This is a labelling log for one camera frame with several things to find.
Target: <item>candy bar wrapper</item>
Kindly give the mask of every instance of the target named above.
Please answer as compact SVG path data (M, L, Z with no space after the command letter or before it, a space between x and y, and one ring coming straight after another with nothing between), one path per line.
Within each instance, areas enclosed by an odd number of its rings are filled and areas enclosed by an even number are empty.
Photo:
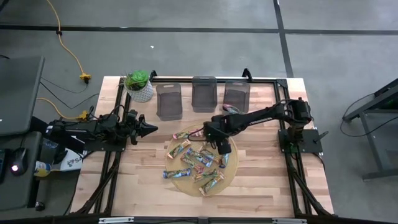
M214 159L214 154L207 149L202 148L199 153L206 156L207 158L209 158L211 160Z
M228 159L229 159L229 153L221 155L221 158L218 159L218 165L219 165L218 167L225 168L226 164L228 163Z
M175 133L175 134L173 134L173 138L174 139L186 139L186 138L188 138L189 134L194 133L196 131L198 131L198 130L183 131L183 132L180 132L180 133ZM203 131L198 131L197 133L195 133L193 135L196 136L196 137L202 136L203 135Z
M209 192L212 187L214 187L218 182L222 181L223 179L224 174L219 172L219 174L215 178L211 179L209 182L199 188L201 194L203 194L203 196L206 196L207 192Z
M163 178L178 178L178 177L187 177L191 175L191 168L183 169L183 170L173 170L173 171L163 171Z
M194 157L197 161L203 163L207 167L210 167L211 163L213 162L213 160L207 158L199 152L194 151L192 148L188 149L187 155Z
M213 171L203 172L201 174L195 174L193 176L193 181L198 182L198 181L201 181L208 177L216 177L219 174L220 174L220 172L217 169L214 169Z
M180 154L184 150L185 146L188 146L190 144L191 144L191 142L188 139L185 140L183 143L179 144L174 149L172 149L169 153L167 153L167 156L169 156L171 159L174 159L178 154Z
M190 166L192 169L196 170L198 172L198 174L202 173L203 170L205 169L204 167L199 166L191 158L189 158L186 153L184 153L184 155L182 155L181 160L186 162L188 164L188 166Z

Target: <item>computer mouse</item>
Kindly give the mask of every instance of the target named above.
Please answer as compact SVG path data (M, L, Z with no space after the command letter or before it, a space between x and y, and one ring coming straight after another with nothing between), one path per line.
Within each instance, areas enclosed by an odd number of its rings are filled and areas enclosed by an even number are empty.
M17 148L12 152L10 160L11 173L18 176L26 172L27 169L27 149L24 147Z

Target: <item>round wooden tray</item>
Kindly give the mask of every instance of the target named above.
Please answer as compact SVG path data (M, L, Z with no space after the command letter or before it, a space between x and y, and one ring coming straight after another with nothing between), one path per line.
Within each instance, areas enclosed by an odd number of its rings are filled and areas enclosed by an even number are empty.
M193 125L190 127L185 128L182 131L193 131L199 128L202 128L202 124L198 125ZM178 140L171 140L167 152L170 152L174 147L176 147L178 144L183 142L184 139L178 139ZM218 169L220 170L225 178L221 182L217 183L213 188L209 190L206 196L211 196L220 193L222 190L224 190L234 179L236 170L238 169L238 151L237 147L235 145L235 142L232 140L232 138L229 138L229 143L231 145L232 152L229 155L228 163L226 168L222 169L218 167L218 164L213 162L210 167L205 167L201 162L195 160L192 158L199 166L202 166L205 168L205 172L209 170L214 170ZM189 166L181 161L181 156L188 150L189 147L191 147L194 151L199 152L201 146L203 145L203 142L194 142L191 141L191 145L186 147L183 152L181 152L176 158L171 159L168 156L166 156L166 170L180 170L180 169L186 169L189 168ZM209 145L207 148L210 152L212 152L215 156L220 156L218 154L218 151L216 149L211 148ZM211 180L211 178L206 178L204 180L198 181L194 183L193 181L193 175L195 175L197 172L192 169L192 173L190 177L180 177L180 178L175 178L172 179L173 184L181 190L182 192L186 193L187 195L191 195L194 197L203 197L203 195L200 193L199 188L203 185L205 185L208 181Z

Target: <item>metal stand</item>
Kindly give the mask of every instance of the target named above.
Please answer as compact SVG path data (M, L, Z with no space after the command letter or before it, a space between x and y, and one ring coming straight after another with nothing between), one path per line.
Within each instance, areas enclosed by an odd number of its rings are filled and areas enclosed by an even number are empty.
M392 110L393 108L391 106L391 104L394 104L394 100L395 103L397 102L397 99L398 79L376 91L374 93L373 100L359 107L343 118L343 120L346 122L350 122L354 118L361 118L363 128L365 133L367 133L366 137L368 138L373 156L376 160L378 171L362 176L363 180L398 175L398 169L395 169L391 164L388 155L388 151L393 149L388 149L388 146L378 147L376 144L376 132L370 133L373 128L369 127L370 115L376 116L377 114L396 114L396 116L398 116L398 110Z

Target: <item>yellow extension cord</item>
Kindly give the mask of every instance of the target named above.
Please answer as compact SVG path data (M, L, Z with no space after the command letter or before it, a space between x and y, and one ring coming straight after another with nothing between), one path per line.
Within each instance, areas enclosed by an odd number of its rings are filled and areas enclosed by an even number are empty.
M46 99L46 98L43 98L43 97L38 97L38 98L36 98L36 100L44 100L44 101L50 103L54 107L54 109L57 111L57 113L63 119L86 119L87 115L88 115L87 111L83 111L83 113L81 115L77 116L77 117L72 117L72 118L71 117L67 117L67 116L64 116L63 114L61 114L61 112L58 110L57 106L55 106L55 104L53 102L51 102L49 99Z
M47 0L47 2L48 2L48 4L51 6L51 9L53 10L53 12L54 12L54 14L55 14L55 17L57 18L57 22L58 22L58 32L61 32L61 21L60 21L60 18L58 17L57 11L55 10L54 6L51 4L50 0ZM81 79L81 80L84 80L86 83L88 83L88 80L91 79L91 75L86 74L86 73L84 72L83 67L82 67L81 64L80 64L79 59L76 57L76 55L75 55L74 53L72 53L71 50L69 50L69 49L63 44L62 39L61 39L61 34L60 34L60 33L58 33L58 38L59 38L59 40L60 40L61 46L75 58L77 64L79 65L79 68L80 68L80 71L81 71L80 79Z

